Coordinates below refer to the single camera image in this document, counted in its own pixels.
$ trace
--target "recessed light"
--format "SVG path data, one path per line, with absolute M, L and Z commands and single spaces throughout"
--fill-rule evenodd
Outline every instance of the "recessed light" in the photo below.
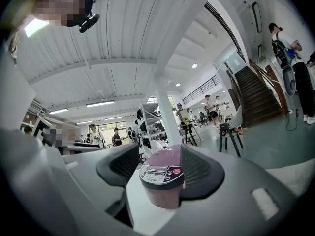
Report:
M 90 107 L 97 107 L 97 106 L 113 104 L 113 103 L 115 103 L 115 101 L 110 100 L 110 101 L 103 101 L 103 102 L 96 102 L 96 103 L 86 104 L 85 106 L 90 108 Z
M 47 21 L 39 20 L 37 18 L 33 19 L 24 27 L 24 31 L 26 33 L 26 36 L 27 37 L 32 36 L 35 32 L 42 29 L 44 26 L 46 26 L 48 24 L 49 24 L 49 22 L 47 22 Z
M 107 119 L 104 119 L 104 120 L 112 120 L 112 119 L 118 119 L 118 118 L 121 118 L 121 116 L 119 116 L 119 117 L 111 117 L 111 118 L 107 118 Z
M 90 122 L 92 121 L 90 120 L 90 121 L 78 122 L 77 124 L 85 124 L 85 123 L 90 123 Z
M 53 115 L 53 114 L 57 114 L 57 113 L 61 113 L 61 112 L 65 112 L 68 111 L 68 108 L 63 108 L 63 109 L 59 109 L 59 110 L 55 110 L 55 111 L 51 111 L 49 112 L 49 114 Z

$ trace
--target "pillar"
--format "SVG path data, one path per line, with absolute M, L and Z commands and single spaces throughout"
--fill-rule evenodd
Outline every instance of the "pillar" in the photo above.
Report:
M 169 144 L 170 146 L 179 145 L 182 143 L 182 138 L 178 131 L 171 103 L 168 100 L 168 95 L 164 87 L 164 82 L 158 76 L 154 77 L 154 82 L 156 86 L 158 106 L 161 111 L 163 124 L 165 127 Z

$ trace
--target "white shoe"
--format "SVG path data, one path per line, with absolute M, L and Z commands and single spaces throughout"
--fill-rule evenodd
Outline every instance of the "white shoe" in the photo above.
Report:
M 307 124 L 311 125 L 315 123 L 315 117 L 307 117 Z

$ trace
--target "rice cooker control panel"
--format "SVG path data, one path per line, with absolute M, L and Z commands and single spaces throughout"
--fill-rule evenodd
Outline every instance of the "rice cooker control panel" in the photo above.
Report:
M 139 175 L 141 179 L 152 184 L 166 184 L 179 178 L 183 174 L 180 166 L 150 166 L 143 165 Z

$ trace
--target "staircase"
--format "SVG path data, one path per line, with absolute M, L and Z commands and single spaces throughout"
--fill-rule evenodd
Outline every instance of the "staircase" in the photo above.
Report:
M 235 77 L 243 98 L 247 127 L 282 115 L 273 93 L 247 66 Z

